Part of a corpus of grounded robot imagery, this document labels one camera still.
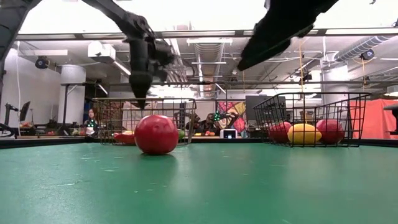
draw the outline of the colorful artwork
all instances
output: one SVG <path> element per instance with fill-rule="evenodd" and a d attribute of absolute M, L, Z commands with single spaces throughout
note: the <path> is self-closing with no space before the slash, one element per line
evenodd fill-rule
<path fill-rule="evenodd" d="M 238 133 L 245 132 L 246 130 L 246 102 L 244 101 L 229 101 L 226 103 L 225 101 L 219 101 L 217 103 L 217 110 L 220 113 L 236 113 L 239 115 L 239 118 L 234 122 L 232 128 L 236 129 Z M 221 128 L 225 128 L 231 118 L 222 119 L 220 121 Z"/>

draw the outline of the black wire basket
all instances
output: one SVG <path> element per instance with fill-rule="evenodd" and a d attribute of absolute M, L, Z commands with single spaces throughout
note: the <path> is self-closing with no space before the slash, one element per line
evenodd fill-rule
<path fill-rule="evenodd" d="M 145 100 L 142 110 L 138 101 Z M 134 130 L 145 116 L 169 117 L 179 129 L 179 145 L 191 142 L 196 101 L 188 98 L 94 98 L 98 109 L 98 138 L 101 144 L 134 145 Z"/>
<path fill-rule="evenodd" d="M 370 93 L 280 93 L 253 107 L 264 142 L 359 146 Z"/>

